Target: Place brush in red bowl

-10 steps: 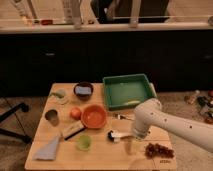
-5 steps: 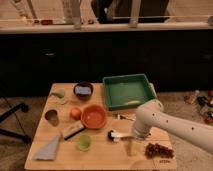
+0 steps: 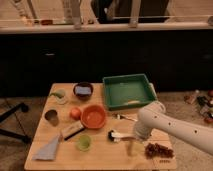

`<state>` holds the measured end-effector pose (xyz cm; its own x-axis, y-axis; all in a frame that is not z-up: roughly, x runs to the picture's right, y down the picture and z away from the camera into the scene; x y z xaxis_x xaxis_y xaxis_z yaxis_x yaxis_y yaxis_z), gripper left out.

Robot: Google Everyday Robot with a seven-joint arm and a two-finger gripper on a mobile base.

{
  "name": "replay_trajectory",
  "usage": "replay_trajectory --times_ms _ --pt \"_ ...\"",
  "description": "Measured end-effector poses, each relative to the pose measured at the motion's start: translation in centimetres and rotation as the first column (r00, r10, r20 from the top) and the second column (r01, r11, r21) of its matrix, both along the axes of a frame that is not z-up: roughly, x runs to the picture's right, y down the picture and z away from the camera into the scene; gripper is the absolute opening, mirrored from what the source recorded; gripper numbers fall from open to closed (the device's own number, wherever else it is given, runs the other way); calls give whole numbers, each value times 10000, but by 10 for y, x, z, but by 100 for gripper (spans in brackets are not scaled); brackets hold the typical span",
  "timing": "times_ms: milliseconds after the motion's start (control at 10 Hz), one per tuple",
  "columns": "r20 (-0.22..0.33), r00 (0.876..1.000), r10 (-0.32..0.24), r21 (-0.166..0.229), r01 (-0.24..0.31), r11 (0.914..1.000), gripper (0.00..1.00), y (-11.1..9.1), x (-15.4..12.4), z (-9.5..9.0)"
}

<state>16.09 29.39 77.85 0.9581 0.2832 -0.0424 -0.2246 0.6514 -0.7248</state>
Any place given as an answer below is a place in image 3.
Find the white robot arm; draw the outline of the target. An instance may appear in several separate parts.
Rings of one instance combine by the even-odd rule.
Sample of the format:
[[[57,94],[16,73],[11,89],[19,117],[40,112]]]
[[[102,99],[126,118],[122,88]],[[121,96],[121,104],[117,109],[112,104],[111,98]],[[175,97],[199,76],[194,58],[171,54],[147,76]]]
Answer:
[[[213,156],[213,128],[181,121],[166,115],[165,106],[154,101],[138,111],[133,136],[146,141],[153,129],[168,133]]]

